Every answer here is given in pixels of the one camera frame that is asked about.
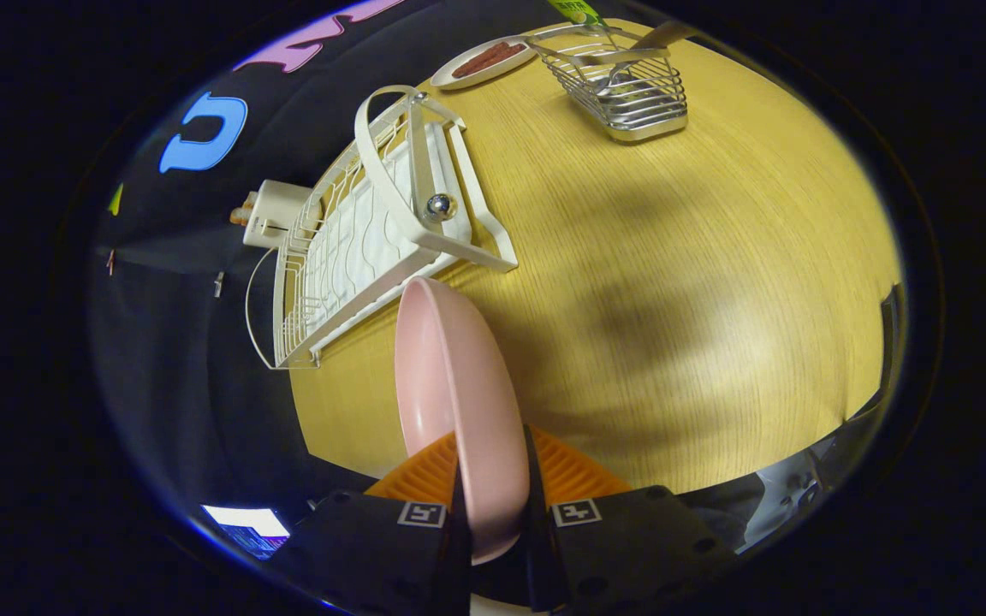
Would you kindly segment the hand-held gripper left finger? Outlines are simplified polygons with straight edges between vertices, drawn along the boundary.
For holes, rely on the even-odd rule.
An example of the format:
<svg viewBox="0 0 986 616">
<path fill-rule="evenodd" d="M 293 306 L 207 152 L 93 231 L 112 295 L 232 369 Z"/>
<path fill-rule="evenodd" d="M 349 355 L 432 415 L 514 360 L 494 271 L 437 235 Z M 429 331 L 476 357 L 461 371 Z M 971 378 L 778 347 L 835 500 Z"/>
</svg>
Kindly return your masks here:
<svg viewBox="0 0 986 616">
<path fill-rule="evenodd" d="M 365 491 L 331 492 L 275 554 L 290 586 L 343 615 L 466 615 L 470 533 L 448 433 Z"/>
</svg>

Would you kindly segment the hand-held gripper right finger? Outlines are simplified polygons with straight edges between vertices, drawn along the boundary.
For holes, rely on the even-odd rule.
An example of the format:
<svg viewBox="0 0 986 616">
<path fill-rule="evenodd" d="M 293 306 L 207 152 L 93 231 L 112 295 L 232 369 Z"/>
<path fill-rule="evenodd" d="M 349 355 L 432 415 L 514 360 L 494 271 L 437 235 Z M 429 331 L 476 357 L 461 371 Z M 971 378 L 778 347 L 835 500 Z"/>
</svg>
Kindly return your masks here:
<svg viewBox="0 0 986 616">
<path fill-rule="evenodd" d="M 631 488 L 544 430 L 524 431 L 533 612 L 673 613 L 736 567 L 734 550 L 668 487 Z"/>
</svg>

